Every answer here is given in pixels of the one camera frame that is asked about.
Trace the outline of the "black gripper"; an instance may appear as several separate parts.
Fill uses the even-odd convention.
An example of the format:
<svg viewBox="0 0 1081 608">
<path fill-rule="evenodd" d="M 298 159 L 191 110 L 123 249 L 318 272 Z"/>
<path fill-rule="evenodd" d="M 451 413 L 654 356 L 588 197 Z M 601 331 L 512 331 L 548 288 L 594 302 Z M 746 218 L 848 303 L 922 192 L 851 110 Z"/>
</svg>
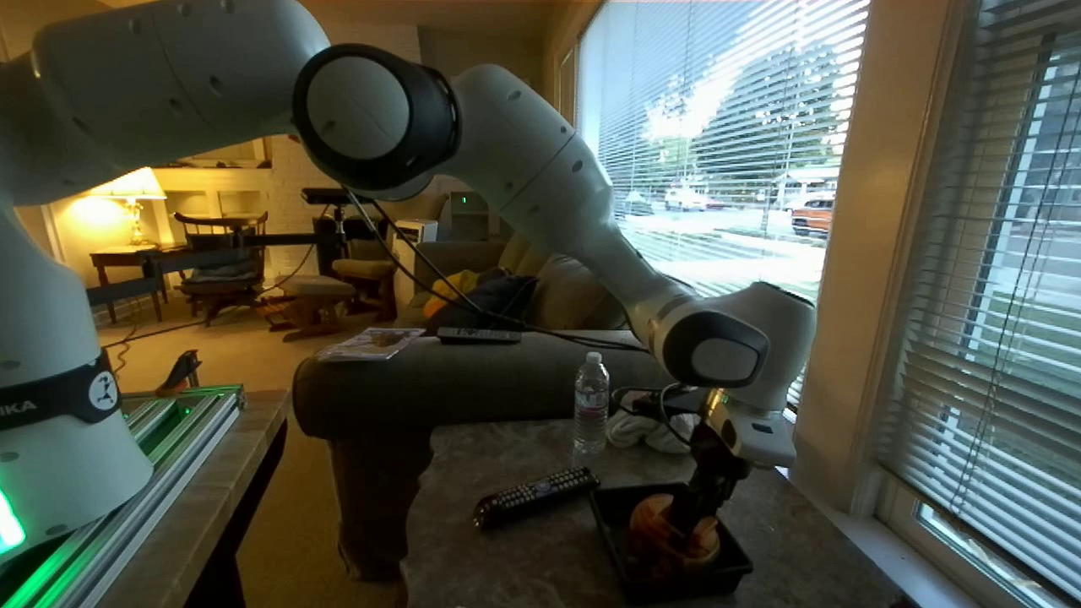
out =
<svg viewBox="0 0 1081 608">
<path fill-rule="evenodd" d="M 737 482 L 750 472 L 750 462 L 739 459 L 709 424 L 698 424 L 692 428 L 688 445 L 697 459 L 697 470 L 688 476 L 692 496 L 674 495 L 669 503 L 669 523 L 678 535 L 683 546 L 688 546 L 692 536 L 720 536 L 717 508 L 722 508 L 734 496 Z"/>
</svg>

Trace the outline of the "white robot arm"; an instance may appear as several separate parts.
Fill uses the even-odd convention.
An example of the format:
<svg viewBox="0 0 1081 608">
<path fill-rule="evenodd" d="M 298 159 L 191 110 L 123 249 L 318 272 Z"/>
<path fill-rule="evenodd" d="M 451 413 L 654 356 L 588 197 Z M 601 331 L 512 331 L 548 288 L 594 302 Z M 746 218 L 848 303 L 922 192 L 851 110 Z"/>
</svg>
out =
<svg viewBox="0 0 1081 608">
<path fill-rule="evenodd" d="M 528 244 L 594 272 L 634 338 L 683 387 L 720 390 L 717 435 L 744 465 L 794 455 L 782 418 L 815 307 L 772 284 L 720 302 L 659 274 L 610 224 L 598 156 L 500 66 L 447 79 L 334 43 L 298 0 L 145 0 L 43 26 L 0 70 L 0 202 L 54 202 L 132 169 L 294 133 L 346 190 L 404 199 L 439 172 Z M 129 501 L 152 462 L 82 280 L 0 224 L 0 501 L 19 558 Z"/>
</svg>

